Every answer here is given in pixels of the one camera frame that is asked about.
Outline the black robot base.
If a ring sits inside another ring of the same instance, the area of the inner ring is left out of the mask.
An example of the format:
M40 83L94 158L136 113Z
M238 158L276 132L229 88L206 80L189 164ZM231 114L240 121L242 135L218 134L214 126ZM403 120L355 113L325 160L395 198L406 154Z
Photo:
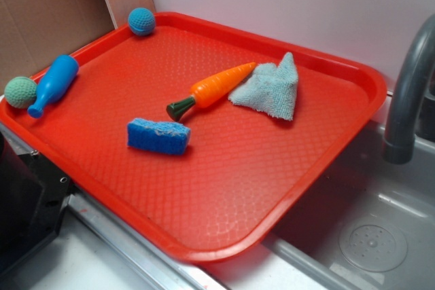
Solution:
M1 276L60 232L71 178L39 152L17 154L1 136Z

